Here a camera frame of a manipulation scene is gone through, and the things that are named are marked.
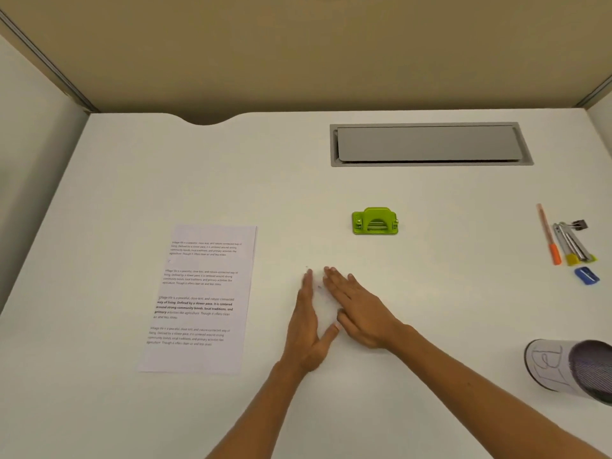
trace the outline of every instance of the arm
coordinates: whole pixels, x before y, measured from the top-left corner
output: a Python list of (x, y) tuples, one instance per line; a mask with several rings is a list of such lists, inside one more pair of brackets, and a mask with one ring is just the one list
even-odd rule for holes
[(606, 459), (486, 378), (402, 324), (351, 274), (325, 268), (324, 283), (341, 304), (338, 321), (367, 347), (399, 357), (495, 459)]
[(312, 307), (312, 271), (303, 277), (289, 322), (287, 342), (261, 390), (207, 459), (269, 459), (297, 387), (325, 359), (339, 327), (332, 324), (321, 339)]

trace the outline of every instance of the right hand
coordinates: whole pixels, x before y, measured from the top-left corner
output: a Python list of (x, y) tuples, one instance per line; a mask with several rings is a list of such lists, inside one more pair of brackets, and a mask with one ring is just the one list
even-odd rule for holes
[(396, 319), (378, 296), (362, 287), (351, 273), (344, 278), (335, 267), (326, 267), (324, 271), (323, 283), (342, 306), (338, 322), (348, 335), (366, 347), (391, 349), (408, 326)]

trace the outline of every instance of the paper scrap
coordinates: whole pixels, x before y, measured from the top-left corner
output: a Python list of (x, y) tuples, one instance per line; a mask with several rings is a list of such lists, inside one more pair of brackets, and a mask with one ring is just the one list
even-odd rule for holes
[(138, 370), (239, 374), (257, 227), (179, 225)]

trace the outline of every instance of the hand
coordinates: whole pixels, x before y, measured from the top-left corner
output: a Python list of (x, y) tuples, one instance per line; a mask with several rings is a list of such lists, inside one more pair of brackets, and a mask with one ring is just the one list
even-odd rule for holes
[(302, 288), (297, 292), (281, 365), (295, 368), (302, 375), (321, 365), (332, 341), (338, 336), (340, 326), (333, 323), (319, 339), (317, 325), (317, 314), (312, 307), (312, 270), (309, 269), (303, 276)]
[(348, 335), (363, 346), (390, 349), (408, 326), (396, 319), (383, 302), (363, 288), (352, 274), (347, 279), (334, 267), (324, 270), (323, 283), (342, 306), (338, 322)]

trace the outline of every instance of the orange pencil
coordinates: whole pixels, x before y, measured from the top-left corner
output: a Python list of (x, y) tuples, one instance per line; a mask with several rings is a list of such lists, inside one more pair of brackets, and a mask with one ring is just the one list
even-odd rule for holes
[(557, 245), (555, 244), (555, 241), (553, 239), (553, 233), (550, 231), (550, 225), (548, 225), (548, 221), (546, 220), (544, 208), (540, 203), (537, 204), (537, 211), (540, 215), (542, 227), (544, 227), (544, 234), (546, 235), (546, 241), (548, 242), (548, 249), (550, 250), (551, 256), (553, 256), (553, 264), (555, 264), (555, 266), (558, 266), (561, 263), (561, 255), (559, 254), (559, 250), (557, 249)]

